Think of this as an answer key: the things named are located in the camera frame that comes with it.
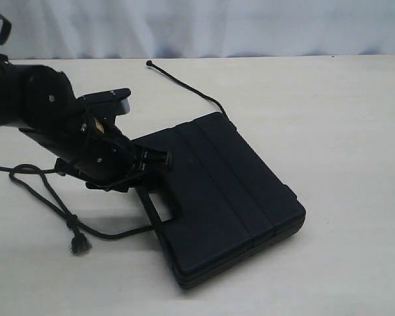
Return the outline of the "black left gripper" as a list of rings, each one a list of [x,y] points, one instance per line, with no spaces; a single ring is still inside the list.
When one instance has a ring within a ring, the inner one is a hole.
[[[122,190],[142,172],[171,170],[171,154],[136,146],[117,128],[115,121],[125,110],[75,108],[58,110],[35,119],[19,131],[55,154],[61,172],[102,190]]]

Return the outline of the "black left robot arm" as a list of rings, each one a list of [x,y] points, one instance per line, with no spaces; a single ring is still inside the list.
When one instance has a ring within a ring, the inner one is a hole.
[[[127,191],[171,167],[170,153],[137,144],[117,128],[130,94],[121,88],[76,97],[64,72],[14,65],[0,54],[0,127],[17,128],[57,156],[55,172],[91,189]]]

